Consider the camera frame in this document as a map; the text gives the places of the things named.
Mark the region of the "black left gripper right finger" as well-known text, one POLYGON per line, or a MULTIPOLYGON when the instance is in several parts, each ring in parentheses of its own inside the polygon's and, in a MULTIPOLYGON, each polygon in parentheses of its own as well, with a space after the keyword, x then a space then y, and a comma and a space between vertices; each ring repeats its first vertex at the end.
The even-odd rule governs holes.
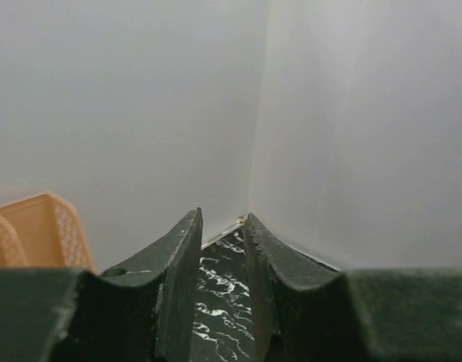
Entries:
POLYGON ((336 270, 243 227, 259 361, 462 361, 462 269, 336 270))

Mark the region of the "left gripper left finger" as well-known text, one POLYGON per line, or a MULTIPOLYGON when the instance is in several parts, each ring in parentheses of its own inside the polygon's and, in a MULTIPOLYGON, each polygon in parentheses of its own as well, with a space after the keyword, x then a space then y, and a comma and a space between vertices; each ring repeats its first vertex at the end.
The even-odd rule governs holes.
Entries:
POLYGON ((0 361, 187 361, 201 209, 97 275, 0 268, 0 361))

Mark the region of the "orange plastic desk organizer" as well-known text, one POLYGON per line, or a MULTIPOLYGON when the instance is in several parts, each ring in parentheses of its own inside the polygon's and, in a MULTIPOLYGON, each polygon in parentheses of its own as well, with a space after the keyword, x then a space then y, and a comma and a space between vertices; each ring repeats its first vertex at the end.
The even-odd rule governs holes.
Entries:
POLYGON ((95 270, 75 207, 53 192, 0 205, 0 267, 95 270))

